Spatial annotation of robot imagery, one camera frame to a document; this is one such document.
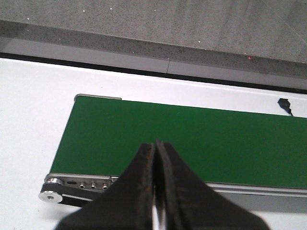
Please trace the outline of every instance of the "granite surface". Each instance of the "granite surface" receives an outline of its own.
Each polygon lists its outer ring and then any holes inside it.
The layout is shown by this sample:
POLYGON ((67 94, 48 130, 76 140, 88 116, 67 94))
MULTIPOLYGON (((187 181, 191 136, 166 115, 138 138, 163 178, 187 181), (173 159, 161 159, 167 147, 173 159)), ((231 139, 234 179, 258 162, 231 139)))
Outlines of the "granite surface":
POLYGON ((0 52, 307 90, 306 21, 307 0, 0 0, 0 52))
MULTIPOLYGON (((70 38, 76 46, 95 48, 98 35, 110 35, 305 63, 306 17, 304 0, 0 1, 2 20, 97 34, 93 41, 70 38)), ((41 36, 65 39, 56 32, 41 36)))

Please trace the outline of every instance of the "bolt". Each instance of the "bolt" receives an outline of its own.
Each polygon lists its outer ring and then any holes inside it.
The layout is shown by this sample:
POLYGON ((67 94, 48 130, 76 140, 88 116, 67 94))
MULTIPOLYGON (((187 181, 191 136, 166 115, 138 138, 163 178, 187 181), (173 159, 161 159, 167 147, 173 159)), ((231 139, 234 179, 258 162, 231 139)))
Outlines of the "bolt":
POLYGON ((84 182, 81 182, 79 187, 80 187, 80 188, 85 188, 85 183, 84 183, 84 182))
POLYGON ((107 190, 107 189, 108 189, 107 183, 104 183, 102 188, 103 188, 104 190, 107 190))
POLYGON ((49 203, 59 203, 63 200, 63 197, 53 191, 43 191, 41 192, 38 197, 42 200, 42 201, 46 201, 49 203))

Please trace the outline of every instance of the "cable connector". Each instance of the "cable connector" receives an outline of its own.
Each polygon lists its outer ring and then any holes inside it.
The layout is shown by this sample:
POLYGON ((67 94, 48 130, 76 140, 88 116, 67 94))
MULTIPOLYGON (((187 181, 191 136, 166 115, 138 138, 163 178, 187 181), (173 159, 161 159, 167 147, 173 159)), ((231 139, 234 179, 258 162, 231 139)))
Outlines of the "cable connector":
POLYGON ((284 109, 288 114, 290 114, 291 116, 293 116, 291 109, 290 109, 290 102, 288 99, 285 98, 280 98, 278 100, 278 104, 279 106, 284 109))

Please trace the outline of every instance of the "gray countertop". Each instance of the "gray countertop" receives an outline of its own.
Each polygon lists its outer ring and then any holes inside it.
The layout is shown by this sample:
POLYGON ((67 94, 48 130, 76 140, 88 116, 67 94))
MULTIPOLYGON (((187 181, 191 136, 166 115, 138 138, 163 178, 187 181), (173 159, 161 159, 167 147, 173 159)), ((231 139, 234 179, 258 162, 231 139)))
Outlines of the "gray countertop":
POLYGON ((138 69, 189 75, 176 66, 188 63, 200 77, 203 69, 191 65, 306 79, 306 22, 306 0, 0 0, 0 51, 75 61, 99 51, 98 59, 124 54, 129 61, 92 63, 135 68, 129 62, 143 57, 154 61, 138 69), (54 54, 35 51, 42 44, 54 54), (60 46, 92 53, 65 57, 55 51, 60 46))

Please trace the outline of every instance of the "green belt surface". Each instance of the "green belt surface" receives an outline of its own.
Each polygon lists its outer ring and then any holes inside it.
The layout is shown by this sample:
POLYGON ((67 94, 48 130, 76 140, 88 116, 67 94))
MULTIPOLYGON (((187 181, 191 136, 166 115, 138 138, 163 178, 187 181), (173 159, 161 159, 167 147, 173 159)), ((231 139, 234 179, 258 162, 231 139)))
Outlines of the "green belt surface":
POLYGON ((204 181, 307 188, 307 119, 78 96, 51 173, 119 176, 143 142, 171 142, 204 181))

